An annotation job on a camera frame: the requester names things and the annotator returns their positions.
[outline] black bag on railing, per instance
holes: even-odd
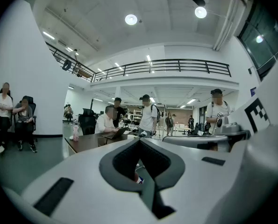
[[[63,70],[69,70],[70,68],[71,68],[71,61],[66,60],[66,61],[64,62],[64,65],[62,66],[62,69],[63,69]]]

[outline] plastic bottle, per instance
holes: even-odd
[[[78,123],[73,127],[73,141],[78,141]]]

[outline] handrail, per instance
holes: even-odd
[[[81,62],[78,62],[77,60],[65,54],[64,52],[60,51],[58,48],[54,47],[48,42],[46,42],[46,44],[48,45],[50,51],[52,52],[53,56],[55,57],[56,61],[60,64],[62,69],[65,61],[68,60],[71,62],[71,66],[64,68],[67,72],[76,75],[89,82],[93,82],[96,74],[93,70],[84,66]]]
[[[128,76],[134,73],[155,73],[156,71],[201,71],[208,74],[217,73],[231,77],[229,65],[225,63],[200,59],[160,59],[130,63],[96,72],[93,81],[116,76]]]

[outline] brown table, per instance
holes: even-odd
[[[65,137],[65,140],[67,141],[69,147],[73,150],[74,153],[79,153],[82,151],[86,151],[88,149],[103,146],[105,144],[111,144],[111,143],[128,139],[128,136],[126,134],[123,134],[119,138],[113,140],[102,137],[103,135],[110,135],[110,134],[114,134],[114,132],[83,135],[83,136],[79,136],[78,141],[70,140],[69,137]]]

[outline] person sitting in chair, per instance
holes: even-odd
[[[17,146],[18,150],[22,150],[22,140],[25,139],[29,142],[30,148],[33,153],[37,153],[36,146],[33,140],[33,131],[34,131],[34,124],[33,124],[33,111],[29,106],[29,100],[27,96],[22,98],[21,103],[18,103],[15,108],[13,109],[13,114],[18,114],[18,121],[15,124],[15,134],[17,140],[19,141]]]

